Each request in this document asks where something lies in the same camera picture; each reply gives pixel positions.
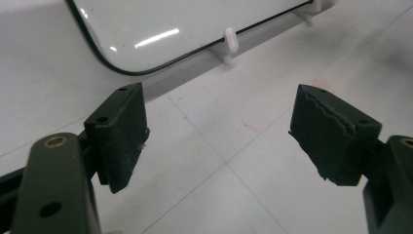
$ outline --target white board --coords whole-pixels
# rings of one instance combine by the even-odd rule
[[[69,0],[100,58],[117,71],[141,75],[306,0]]]

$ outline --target white clip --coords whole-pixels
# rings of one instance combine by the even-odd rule
[[[227,28],[224,32],[224,42],[210,47],[211,51],[225,64],[231,63],[232,54],[238,51],[237,33],[233,28]]]
[[[297,15],[299,18],[303,19],[304,21],[311,23],[313,20],[313,15],[321,12],[321,10],[322,10],[321,0],[314,0],[312,4],[304,5],[292,12],[295,15]]]

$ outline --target white tiled surface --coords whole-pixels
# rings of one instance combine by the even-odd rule
[[[229,66],[192,80],[149,80],[152,134],[130,185],[111,195],[94,179],[103,230],[367,233],[365,180],[358,187],[323,181],[287,134],[291,109],[297,85],[315,85],[383,123],[381,140],[413,136],[412,6],[343,0],[312,26],[303,22]],[[134,82],[119,75],[27,77],[0,77],[1,175],[24,165],[36,138],[79,134],[88,113]]]

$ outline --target glossy white surface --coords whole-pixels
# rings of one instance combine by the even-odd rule
[[[147,72],[306,0],[73,0],[94,43],[113,66]]]
[[[59,4],[0,10],[0,175],[23,166],[37,138],[79,134],[113,90],[138,81],[97,62]],[[152,85],[144,90],[152,136],[130,186],[111,195],[94,180],[103,231],[366,234],[365,180],[323,181],[286,131],[305,83],[382,122],[381,140],[413,136],[412,7],[412,0],[341,1],[313,26],[301,23],[230,66],[144,82]],[[194,66],[220,64],[202,55]]]

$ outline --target red scribble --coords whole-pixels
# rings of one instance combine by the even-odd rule
[[[254,126],[249,125],[249,124],[246,124],[246,123],[243,123],[243,124],[244,124],[244,126],[246,126],[247,128],[251,129],[251,130],[252,130],[253,132],[255,132],[255,133],[261,132],[257,127],[254,127]]]
[[[322,81],[322,80],[314,80],[312,86],[330,91],[331,93],[335,93],[334,89],[331,88],[330,84],[328,83],[328,81]]]

